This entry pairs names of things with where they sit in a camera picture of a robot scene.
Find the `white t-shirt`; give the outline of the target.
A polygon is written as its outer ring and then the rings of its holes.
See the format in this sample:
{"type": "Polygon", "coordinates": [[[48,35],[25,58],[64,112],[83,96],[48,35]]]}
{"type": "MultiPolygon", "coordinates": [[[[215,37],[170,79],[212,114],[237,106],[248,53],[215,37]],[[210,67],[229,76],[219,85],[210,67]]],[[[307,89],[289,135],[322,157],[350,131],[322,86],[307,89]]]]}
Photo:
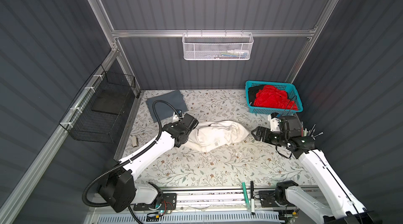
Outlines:
{"type": "Polygon", "coordinates": [[[215,148],[239,143],[250,131],[234,121],[202,122],[192,130],[185,147],[207,153],[215,148]]]}

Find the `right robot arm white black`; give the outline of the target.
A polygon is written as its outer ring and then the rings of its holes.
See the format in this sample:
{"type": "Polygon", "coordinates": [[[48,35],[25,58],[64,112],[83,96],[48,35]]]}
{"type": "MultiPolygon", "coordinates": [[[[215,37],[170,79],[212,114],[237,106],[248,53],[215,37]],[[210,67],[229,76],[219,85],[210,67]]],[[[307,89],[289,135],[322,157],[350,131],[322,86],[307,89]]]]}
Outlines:
{"type": "Polygon", "coordinates": [[[296,116],[269,115],[268,128],[258,126],[251,135],[258,142],[283,147],[312,175],[327,204],[305,192],[298,183],[284,181],[276,184],[275,203],[281,207],[294,205],[317,224],[381,224],[381,217],[367,208],[353,195],[316,148],[315,138],[305,135],[296,116]]]}

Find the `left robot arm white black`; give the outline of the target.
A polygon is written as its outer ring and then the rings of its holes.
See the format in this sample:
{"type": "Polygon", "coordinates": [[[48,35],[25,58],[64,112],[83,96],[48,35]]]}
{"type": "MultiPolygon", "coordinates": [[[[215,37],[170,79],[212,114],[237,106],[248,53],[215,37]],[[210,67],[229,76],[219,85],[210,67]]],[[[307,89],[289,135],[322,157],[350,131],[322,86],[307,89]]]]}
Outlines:
{"type": "Polygon", "coordinates": [[[185,144],[198,124],[196,118],[185,114],[179,121],[162,126],[150,142],[116,162],[117,166],[123,166],[100,180],[99,195],[117,213],[136,204],[158,208],[162,202],[162,190],[153,183],[142,185],[136,180],[165,152],[185,144]]]}

